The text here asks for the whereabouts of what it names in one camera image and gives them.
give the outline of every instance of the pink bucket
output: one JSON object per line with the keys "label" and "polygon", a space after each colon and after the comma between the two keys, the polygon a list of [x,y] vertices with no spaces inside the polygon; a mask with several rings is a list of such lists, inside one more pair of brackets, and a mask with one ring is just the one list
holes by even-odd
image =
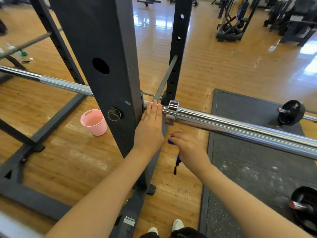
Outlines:
{"label": "pink bucket", "polygon": [[105,117],[99,109],[92,109],[85,112],[81,116],[80,122],[92,135],[100,136],[107,131]]}

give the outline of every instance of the person's left hand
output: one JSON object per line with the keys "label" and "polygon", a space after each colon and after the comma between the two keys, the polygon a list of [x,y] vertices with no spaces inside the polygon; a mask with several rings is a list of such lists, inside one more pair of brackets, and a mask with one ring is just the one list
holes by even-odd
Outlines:
{"label": "person's left hand", "polygon": [[135,129],[133,148],[152,158],[164,142],[162,133],[162,105],[156,100],[148,102]]}

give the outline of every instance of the black pants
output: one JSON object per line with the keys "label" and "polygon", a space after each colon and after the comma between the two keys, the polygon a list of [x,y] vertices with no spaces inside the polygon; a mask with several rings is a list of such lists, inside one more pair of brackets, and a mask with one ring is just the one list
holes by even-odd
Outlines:
{"label": "black pants", "polygon": [[[207,236],[201,234],[191,227],[181,228],[175,230],[170,235],[171,238],[207,238]],[[149,232],[141,236],[140,238],[159,238],[155,232]]]}

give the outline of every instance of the person's left arm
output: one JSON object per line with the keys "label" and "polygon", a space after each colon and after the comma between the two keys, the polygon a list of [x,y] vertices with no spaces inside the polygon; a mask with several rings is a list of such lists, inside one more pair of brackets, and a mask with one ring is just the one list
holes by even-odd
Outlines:
{"label": "person's left arm", "polygon": [[133,149],[124,161],[80,200],[46,234],[46,238],[108,237],[132,189],[164,141],[162,106],[149,102],[134,135]]}

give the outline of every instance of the hand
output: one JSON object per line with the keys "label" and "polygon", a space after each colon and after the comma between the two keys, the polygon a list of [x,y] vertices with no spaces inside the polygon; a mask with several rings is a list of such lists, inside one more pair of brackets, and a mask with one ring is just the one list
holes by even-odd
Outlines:
{"label": "hand", "polygon": [[181,161],[198,178],[201,173],[208,172],[211,167],[216,168],[210,163],[210,159],[201,143],[187,132],[172,132],[169,140],[178,146]]}
{"label": "hand", "polygon": [[164,142],[162,133],[162,105],[148,102],[140,123],[135,129],[133,148],[152,158]]}

